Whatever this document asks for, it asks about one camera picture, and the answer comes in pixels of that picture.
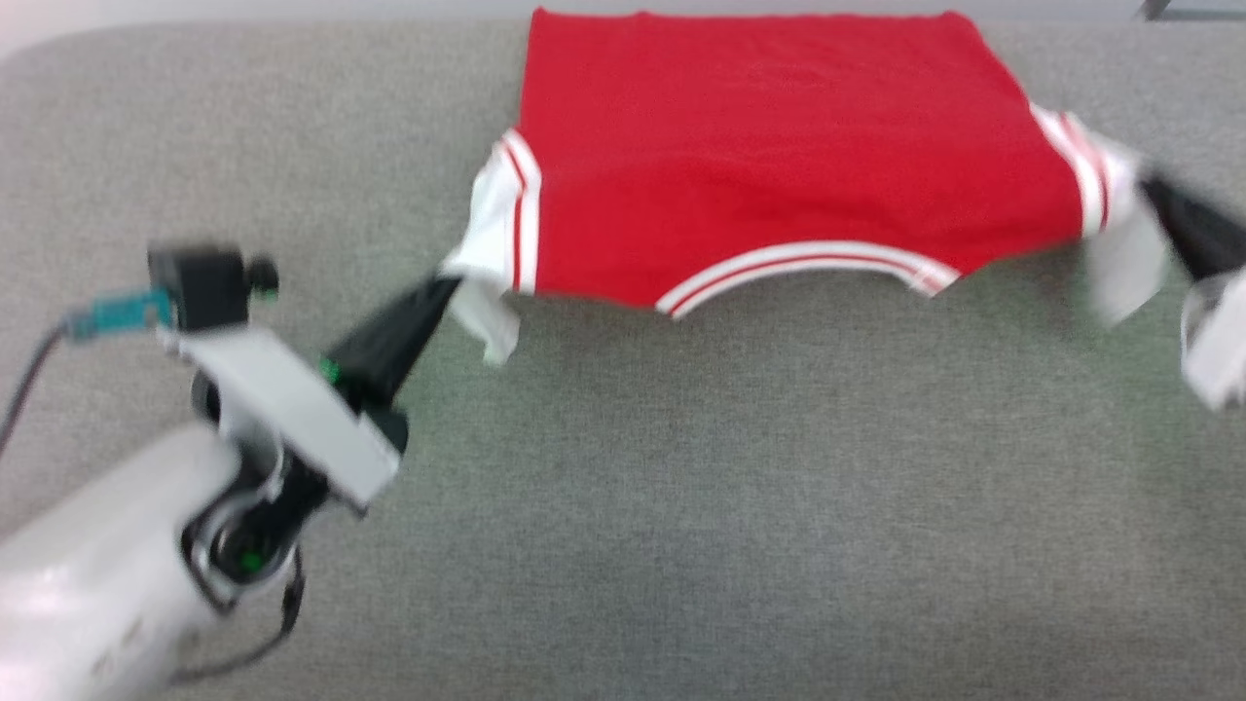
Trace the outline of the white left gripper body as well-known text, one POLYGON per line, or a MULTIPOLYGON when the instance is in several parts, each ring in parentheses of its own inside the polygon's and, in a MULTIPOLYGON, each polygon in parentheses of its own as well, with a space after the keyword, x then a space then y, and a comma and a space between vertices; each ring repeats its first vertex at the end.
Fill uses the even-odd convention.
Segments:
POLYGON ((159 337, 218 398, 211 433, 228 481, 193 510, 182 549, 206 599, 227 611, 294 562, 303 529, 326 506, 366 515, 401 454, 268 327, 159 337))

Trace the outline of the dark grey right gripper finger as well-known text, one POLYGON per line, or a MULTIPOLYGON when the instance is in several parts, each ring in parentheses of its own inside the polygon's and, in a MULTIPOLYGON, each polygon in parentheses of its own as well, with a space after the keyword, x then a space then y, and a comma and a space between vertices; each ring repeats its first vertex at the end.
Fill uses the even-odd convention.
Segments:
POLYGON ((1140 191, 1192 281, 1246 266, 1246 223, 1164 173, 1149 173, 1140 191))

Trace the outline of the red and white shirt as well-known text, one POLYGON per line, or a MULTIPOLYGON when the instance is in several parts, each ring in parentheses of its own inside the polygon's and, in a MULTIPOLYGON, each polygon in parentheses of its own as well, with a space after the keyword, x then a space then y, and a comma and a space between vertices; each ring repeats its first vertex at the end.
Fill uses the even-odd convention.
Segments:
POLYGON ((535 10, 518 120, 442 271, 503 364, 508 293, 682 318, 766 276, 868 271, 934 298, 1087 240, 1121 322, 1169 249, 1141 161, 1034 102, 961 14, 672 17, 535 10))

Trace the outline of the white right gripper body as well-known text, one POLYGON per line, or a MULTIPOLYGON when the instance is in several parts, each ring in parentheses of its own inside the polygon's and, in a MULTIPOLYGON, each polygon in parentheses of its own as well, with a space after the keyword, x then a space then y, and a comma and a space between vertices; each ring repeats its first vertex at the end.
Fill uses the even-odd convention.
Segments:
POLYGON ((1181 308, 1181 376, 1210 410, 1246 405, 1246 271, 1206 276, 1181 308))

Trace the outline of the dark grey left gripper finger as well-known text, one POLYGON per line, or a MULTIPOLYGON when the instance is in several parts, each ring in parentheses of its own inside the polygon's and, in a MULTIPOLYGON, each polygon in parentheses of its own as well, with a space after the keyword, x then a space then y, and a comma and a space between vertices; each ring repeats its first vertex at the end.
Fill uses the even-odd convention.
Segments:
POLYGON ((324 377, 350 408, 391 407, 461 283, 461 276, 427 276, 330 347, 324 377))

